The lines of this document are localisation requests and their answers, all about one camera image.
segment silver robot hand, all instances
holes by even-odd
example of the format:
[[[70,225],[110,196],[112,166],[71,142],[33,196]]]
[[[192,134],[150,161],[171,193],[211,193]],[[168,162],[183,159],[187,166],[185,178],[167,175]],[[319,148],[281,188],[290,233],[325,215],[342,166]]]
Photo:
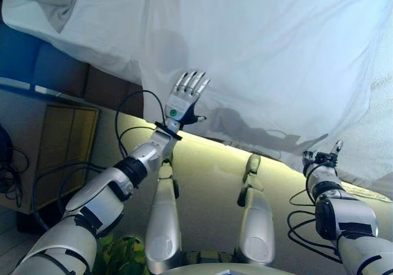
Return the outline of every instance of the silver robot hand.
[[[205,72],[185,72],[174,85],[165,106],[165,115],[181,126],[201,122],[204,116],[194,114],[194,106],[206,88],[209,79],[202,80]]]

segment white sheet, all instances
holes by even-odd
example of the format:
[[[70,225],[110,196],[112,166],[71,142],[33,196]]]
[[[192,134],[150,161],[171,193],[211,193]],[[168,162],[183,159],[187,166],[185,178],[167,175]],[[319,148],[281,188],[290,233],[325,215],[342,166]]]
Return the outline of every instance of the white sheet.
[[[77,0],[61,33],[47,21],[39,4],[3,0],[10,27],[40,37],[56,48],[115,76],[141,84],[138,45],[146,0]]]
[[[383,193],[374,181],[393,172],[392,101],[380,93],[392,86],[392,31],[386,71],[374,62],[389,15],[392,0],[78,0],[57,34],[33,2],[3,1],[11,27],[124,79],[141,75],[163,102],[177,73],[207,71],[196,111],[208,120],[187,131],[297,170],[302,151],[342,138],[342,177]],[[145,103],[158,120],[156,102]]]
[[[341,132],[368,109],[391,2],[150,0],[139,60],[143,86],[165,100],[179,70],[204,69],[212,82],[197,107],[208,120],[186,130],[299,171],[304,150],[330,151],[341,137],[349,142],[339,162],[344,179],[369,187],[393,171],[392,146],[380,145],[391,139],[392,122],[371,142],[364,141],[375,137],[371,130],[349,139]],[[146,118],[157,119],[157,104],[149,96],[146,102]],[[361,153],[367,144],[373,147]]]

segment black cable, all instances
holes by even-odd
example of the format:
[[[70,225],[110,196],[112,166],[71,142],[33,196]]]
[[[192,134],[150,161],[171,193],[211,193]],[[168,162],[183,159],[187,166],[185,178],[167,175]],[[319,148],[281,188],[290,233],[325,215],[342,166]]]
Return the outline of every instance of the black cable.
[[[3,193],[8,200],[15,200],[17,207],[20,207],[23,192],[19,173],[10,164],[3,162],[0,166],[0,174],[2,174],[0,177],[0,193]]]
[[[128,153],[127,153],[127,151],[125,152],[125,155],[122,153],[122,145],[123,145],[122,138],[123,138],[125,133],[127,133],[128,131],[134,130],[134,129],[149,129],[149,130],[154,131],[154,129],[150,128],[149,126],[133,126],[132,128],[128,128],[124,132],[122,132],[120,134],[120,141],[118,142],[118,145],[119,145],[120,153],[122,154],[123,158],[125,158]]]
[[[19,152],[20,154],[22,154],[22,155],[24,156],[24,158],[25,158],[25,160],[26,160],[26,166],[25,166],[25,168],[22,169],[21,171],[17,171],[17,170],[15,170],[15,171],[16,171],[18,174],[21,174],[21,173],[27,171],[28,168],[29,168],[29,166],[30,166],[30,161],[29,161],[29,158],[28,158],[26,152],[25,152],[23,149],[21,149],[21,148],[19,148],[19,147],[15,147],[15,146],[13,146],[13,147],[8,147],[8,149],[12,149],[12,150],[14,150],[14,151]]]
[[[64,208],[63,202],[61,201],[61,194],[63,192],[64,186],[66,185],[67,181],[72,177],[72,175],[74,175],[75,173],[77,173],[83,169],[86,169],[86,171],[94,171],[94,172],[98,172],[98,173],[102,172],[102,170],[99,170],[99,169],[94,169],[89,166],[83,166],[81,168],[77,168],[77,169],[71,171],[69,174],[67,174],[67,175],[63,176],[63,178],[61,178],[61,183],[60,183],[59,189],[57,191],[56,200],[57,200],[57,206],[58,206],[59,211],[61,212],[62,215],[65,213],[65,208]]]
[[[297,229],[297,228],[295,228],[296,226],[292,227],[292,225],[290,224],[290,218],[291,218],[294,214],[309,214],[309,215],[315,216],[315,214],[314,214],[313,212],[306,212],[306,211],[293,211],[293,212],[291,212],[291,213],[288,215],[288,217],[287,217],[287,223],[288,223],[289,231],[290,231],[290,232],[293,232],[294,235],[297,236],[297,238],[301,239],[301,240],[304,241],[305,243],[311,244],[312,246],[318,246],[318,247],[323,247],[323,248],[325,248],[325,249],[335,250],[335,248],[334,248],[333,246],[327,246],[327,245],[325,245],[325,244],[319,244],[319,243],[316,243],[316,242],[312,242],[312,241],[310,241],[310,240],[307,240],[307,239],[303,238],[303,237],[300,236],[296,231],[294,231],[295,229]]]
[[[288,224],[288,227],[289,227],[289,229],[290,229],[290,230],[288,231],[288,234],[287,234],[287,235],[288,235],[288,238],[289,238],[290,240],[292,240],[293,242],[299,244],[300,246],[305,247],[306,249],[308,249],[308,250],[310,250],[310,251],[312,251],[312,252],[314,252],[314,253],[316,253],[316,254],[322,255],[323,257],[328,258],[329,260],[332,260],[332,261],[335,261],[336,263],[342,264],[343,262],[342,262],[340,259],[337,259],[337,258],[335,258],[335,257],[332,257],[332,256],[330,256],[330,255],[327,255],[327,254],[321,252],[320,250],[317,250],[317,249],[315,249],[315,248],[313,248],[313,247],[311,247],[311,246],[309,246],[309,245],[307,245],[307,244],[305,244],[305,243],[302,243],[301,241],[296,240],[295,238],[293,238],[293,237],[291,236],[291,233],[294,233],[297,237],[299,237],[301,240],[305,241],[305,242],[308,243],[308,244],[315,245],[315,246],[318,246],[318,247],[324,247],[324,248],[327,248],[327,249],[332,249],[332,250],[335,251],[335,248],[334,248],[334,247],[332,247],[332,246],[326,246],[326,245],[323,245],[323,244],[318,244],[318,243],[316,243],[316,242],[309,241],[309,240],[307,240],[307,239],[301,237],[301,236],[295,231],[297,228],[300,228],[300,227],[302,227],[302,226],[304,226],[304,225],[306,225],[306,224],[309,224],[309,223],[312,223],[312,222],[315,221],[315,219],[310,219],[310,220],[304,221],[304,222],[302,222],[302,223],[299,223],[299,224],[296,225],[296,226],[292,226],[292,225],[290,224],[290,217],[291,217],[293,214],[296,214],[296,213],[298,213],[298,212],[299,212],[299,213],[304,213],[304,214],[314,215],[314,213],[312,213],[312,212],[306,212],[306,211],[295,211],[295,212],[291,212],[291,213],[288,215],[288,217],[287,217],[287,224]]]
[[[292,202],[292,200],[293,200],[296,196],[302,194],[303,192],[306,192],[306,189],[304,189],[304,190],[302,190],[302,191],[300,191],[300,192],[294,194],[294,195],[289,199],[289,203],[290,203],[291,205],[293,205],[293,206],[315,206],[315,205],[313,205],[313,204],[303,204],[303,203],[293,203],[293,202]]]
[[[311,202],[313,203],[313,205],[315,205],[315,200],[314,200],[314,198],[311,196],[311,194],[310,194],[310,192],[309,192],[309,190],[308,190],[309,177],[311,176],[311,174],[312,174],[313,172],[315,172],[315,170],[316,170],[317,168],[320,168],[321,166],[325,166],[325,165],[329,165],[329,164],[330,164],[330,162],[329,162],[329,161],[326,161],[326,162],[324,162],[324,163],[321,163],[321,164],[317,165],[317,166],[314,167],[314,168],[307,174],[307,176],[306,176],[306,192],[307,192],[307,195],[308,195],[309,200],[311,200]]]
[[[33,209],[33,215],[34,215],[34,217],[36,218],[38,224],[39,224],[45,231],[48,231],[48,230],[49,230],[49,227],[48,227],[48,225],[43,221],[43,219],[41,218],[41,216],[40,216],[39,213],[38,213],[38,208],[37,208],[37,204],[36,204],[36,189],[37,189],[37,184],[38,184],[38,182],[39,182],[43,177],[48,176],[49,174],[52,174],[52,173],[54,173],[54,172],[60,171],[60,170],[62,170],[62,169],[69,168],[70,166],[75,166],[75,165],[89,165],[89,166],[91,166],[91,167],[93,167],[93,168],[96,168],[96,169],[106,169],[106,168],[103,167],[103,166],[97,166],[97,165],[94,165],[93,163],[90,163],[90,162],[88,162],[88,161],[75,161],[75,162],[73,162],[73,163],[67,163],[67,164],[65,164],[65,165],[63,165],[63,166],[59,166],[58,168],[50,169],[50,170],[48,170],[48,171],[46,171],[46,172],[43,172],[40,176],[38,176],[38,177],[34,180],[33,186],[32,186],[32,188],[31,188],[31,207],[32,207],[32,209]]]
[[[160,105],[161,116],[162,116],[162,124],[165,125],[164,108],[162,107],[161,101],[160,101],[160,99],[157,97],[156,94],[154,94],[153,92],[151,92],[151,91],[149,91],[149,90],[139,90],[139,91],[133,92],[133,93],[131,93],[131,94],[125,96],[125,97],[122,99],[122,101],[119,103],[119,105],[117,106],[116,115],[115,115],[115,133],[116,133],[116,139],[117,139],[117,142],[119,143],[120,153],[122,154],[122,157],[123,157],[123,158],[125,158],[125,157],[127,156],[128,153],[127,153],[127,150],[126,150],[126,148],[124,147],[124,145],[123,145],[123,143],[122,143],[122,141],[121,141],[121,139],[120,139],[120,136],[119,136],[119,129],[118,129],[118,127],[117,127],[117,126],[118,126],[117,123],[118,123],[118,120],[119,120],[120,108],[123,106],[123,104],[125,103],[125,101],[127,101],[127,100],[128,100],[129,98],[131,98],[132,96],[135,96],[135,95],[140,94],[140,93],[149,93],[149,94],[151,94],[151,95],[154,96],[154,98],[157,100],[158,104]]]
[[[127,133],[128,131],[134,130],[134,129],[148,129],[148,130],[154,131],[154,129],[149,126],[133,126],[132,128],[128,128],[122,134],[120,134],[120,140],[123,138],[125,133]]]

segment green leafy plant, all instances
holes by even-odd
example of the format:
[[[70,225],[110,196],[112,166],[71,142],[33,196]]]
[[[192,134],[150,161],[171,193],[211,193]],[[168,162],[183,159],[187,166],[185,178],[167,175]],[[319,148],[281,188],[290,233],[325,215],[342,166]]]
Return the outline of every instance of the green leafy plant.
[[[149,275],[143,244],[135,237],[114,240],[113,234],[98,241],[93,275]]]

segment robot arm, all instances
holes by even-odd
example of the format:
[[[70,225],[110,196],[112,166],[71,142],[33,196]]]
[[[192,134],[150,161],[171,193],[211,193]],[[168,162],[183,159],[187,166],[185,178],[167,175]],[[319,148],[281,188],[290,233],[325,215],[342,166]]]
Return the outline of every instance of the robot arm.
[[[303,163],[307,191],[315,202],[316,230],[337,248],[350,275],[393,273],[393,242],[378,238],[373,209],[341,187],[334,169],[343,143],[331,153],[305,152]]]
[[[69,201],[62,220],[49,229],[12,273],[90,274],[96,255],[96,238],[105,236],[123,216],[127,200],[141,181],[169,157],[181,137],[183,125],[201,119],[193,108],[209,80],[204,73],[184,73],[176,82],[165,107],[165,123],[156,123],[150,139],[124,160],[80,189]]]

